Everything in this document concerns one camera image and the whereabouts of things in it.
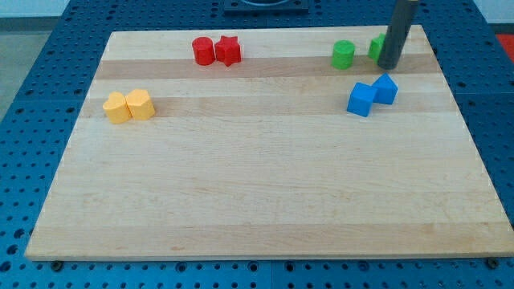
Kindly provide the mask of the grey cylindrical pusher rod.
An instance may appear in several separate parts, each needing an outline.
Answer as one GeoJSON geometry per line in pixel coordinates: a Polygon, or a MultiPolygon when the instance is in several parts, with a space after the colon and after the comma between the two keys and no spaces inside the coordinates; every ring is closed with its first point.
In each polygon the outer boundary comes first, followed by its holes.
{"type": "Polygon", "coordinates": [[[418,4],[419,0],[396,1],[377,61],[380,68],[393,70],[398,65],[418,4]]]}

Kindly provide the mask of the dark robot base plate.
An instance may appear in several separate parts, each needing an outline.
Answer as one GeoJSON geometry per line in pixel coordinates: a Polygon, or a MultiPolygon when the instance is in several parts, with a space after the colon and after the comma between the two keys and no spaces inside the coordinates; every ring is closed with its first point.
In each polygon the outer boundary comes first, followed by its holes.
{"type": "Polygon", "coordinates": [[[225,14],[264,12],[306,12],[309,0],[225,0],[225,14]]]}

